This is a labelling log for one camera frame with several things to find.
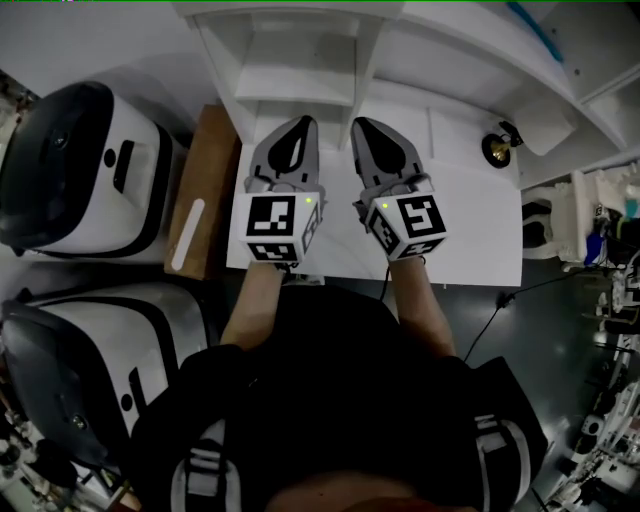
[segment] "cardboard box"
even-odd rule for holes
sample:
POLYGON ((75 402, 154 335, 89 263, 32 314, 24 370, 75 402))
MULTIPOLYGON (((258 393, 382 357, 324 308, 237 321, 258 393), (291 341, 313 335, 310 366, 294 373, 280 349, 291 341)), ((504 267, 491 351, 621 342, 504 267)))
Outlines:
POLYGON ((180 180, 165 272, 204 280, 224 269, 241 148, 224 107, 206 105, 180 180))

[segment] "white table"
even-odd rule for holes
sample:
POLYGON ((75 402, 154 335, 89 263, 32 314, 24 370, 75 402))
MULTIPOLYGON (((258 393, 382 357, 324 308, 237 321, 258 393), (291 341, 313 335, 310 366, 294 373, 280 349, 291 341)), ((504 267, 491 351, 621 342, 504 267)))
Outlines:
MULTIPOLYGON (((522 214, 517 162, 513 158, 506 170, 496 170, 480 150, 482 136, 499 118, 455 100, 381 81, 370 87, 362 115, 387 123, 411 140, 431 175, 450 231, 448 239, 426 256, 432 282, 519 286, 522 214)), ((254 149, 253 145, 242 149, 235 194, 244 192, 254 149)), ((320 183, 328 204, 306 259, 294 272, 384 279, 384 251, 365 232, 352 206, 362 182, 350 146, 344 151, 320 151, 320 183)), ((250 260, 238 242, 237 229, 234 205, 227 266, 247 268, 250 260)))

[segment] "black and white robot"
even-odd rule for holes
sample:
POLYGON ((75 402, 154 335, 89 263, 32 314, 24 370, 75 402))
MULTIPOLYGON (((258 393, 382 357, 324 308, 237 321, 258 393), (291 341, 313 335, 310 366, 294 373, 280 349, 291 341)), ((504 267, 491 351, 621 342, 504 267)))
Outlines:
POLYGON ((0 254, 164 261, 185 157, 100 83, 46 96, 0 133, 0 254))
POLYGON ((218 343, 210 314, 166 282, 6 301, 2 344, 17 399, 71 460, 120 472, 145 407, 187 357, 218 343))

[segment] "floor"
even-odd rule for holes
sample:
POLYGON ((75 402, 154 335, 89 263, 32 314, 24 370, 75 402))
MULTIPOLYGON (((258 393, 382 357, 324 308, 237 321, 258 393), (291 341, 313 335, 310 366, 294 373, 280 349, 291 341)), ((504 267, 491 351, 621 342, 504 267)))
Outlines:
MULTIPOLYGON (((565 276, 558 260, 525 261, 522 286, 527 287, 565 276)), ((595 303, 597 291, 592 274, 584 273, 519 295, 507 309, 501 310, 473 350, 468 363, 472 367, 498 356, 506 358, 511 370, 527 394, 552 447, 533 487, 546 497, 560 473, 558 460, 568 453, 595 395, 585 380, 597 381, 611 353, 591 343, 597 324, 581 318, 595 303)), ((378 298, 379 281, 328 278, 333 284, 378 298)), ((239 290, 241 275, 225 281, 232 304, 239 290)), ((395 311, 392 285, 385 302, 395 311)), ((477 286, 435 286, 435 293, 449 319, 458 353, 465 355, 473 339, 495 310, 500 289, 477 286)), ((529 492, 518 504, 518 512, 539 509, 529 492)))

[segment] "wire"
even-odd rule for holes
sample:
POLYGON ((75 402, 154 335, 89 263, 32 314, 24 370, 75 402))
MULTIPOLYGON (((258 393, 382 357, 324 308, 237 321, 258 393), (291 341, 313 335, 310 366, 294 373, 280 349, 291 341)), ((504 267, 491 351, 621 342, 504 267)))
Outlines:
POLYGON ((489 321, 485 324, 485 326, 482 328, 482 330, 480 331, 480 333, 476 336, 476 339, 473 340, 473 343, 471 344, 471 347, 469 348, 469 351, 467 352, 467 355, 464 357, 463 362, 467 362, 467 359, 469 359, 469 356, 471 355, 471 352, 473 352, 473 349, 476 346, 476 343, 478 343, 478 341, 480 340, 480 338, 482 337, 482 335, 484 334, 484 331, 486 331, 489 326, 491 325, 491 322, 493 322, 493 319, 496 317, 496 315, 498 314, 498 311, 500 311, 502 308, 496 308, 496 310, 493 312, 493 315, 491 315, 491 318, 489 318, 489 321))
POLYGON ((536 499, 536 501, 538 502, 538 505, 540 505, 542 507, 542 510, 544 510, 544 512, 549 512, 549 509, 547 508, 547 504, 544 502, 544 500, 540 497, 540 494, 538 494, 538 491, 536 491, 533 487, 531 488, 531 492, 533 493, 534 498, 536 499))
POLYGON ((384 294, 387 293, 387 284, 389 284, 389 273, 391 272, 391 267, 387 265, 387 273, 384 276, 384 284, 382 285, 382 293, 380 294, 380 300, 384 300, 384 294))
POLYGON ((475 337, 475 339, 471 343, 471 347, 469 347, 469 351, 467 352, 467 355, 464 357, 463 361, 465 363, 467 362, 467 359, 469 359, 469 356, 471 355, 471 352, 473 352, 473 349, 476 347, 476 344, 478 343, 478 341, 480 341, 480 338, 482 337, 482 335, 489 328, 489 326, 491 325, 491 322, 493 322, 493 319, 498 314, 498 311, 500 311, 501 309, 506 308, 509 304, 511 304, 515 300, 516 295, 519 295, 521 293, 528 292, 528 291, 531 291, 531 290, 535 290, 536 288, 540 288, 541 286, 546 286, 548 284, 553 284, 553 283, 557 283, 559 281, 564 281, 565 279, 570 279, 570 278, 572 278, 574 276, 577 276, 578 274, 582 274, 583 272, 591 272, 592 270, 598 270, 598 269, 602 268, 602 264, 606 263, 606 260, 607 260, 607 254, 605 254, 602 257, 602 259, 600 261, 598 261, 595 265, 592 265, 592 266, 589 266, 589 267, 584 267, 582 270, 578 270, 577 272, 572 272, 571 274, 567 274, 566 276, 556 277, 555 279, 550 279, 549 281, 544 281, 542 283, 534 284, 532 286, 528 286, 527 288, 520 288, 519 290, 516 290, 513 293, 509 293, 509 294, 501 293, 498 296, 498 300, 496 301, 497 302, 496 303, 496 310, 493 312, 493 315, 491 315, 491 318, 489 318, 489 321, 485 324, 485 326, 482 328, 480 333, 475 337))

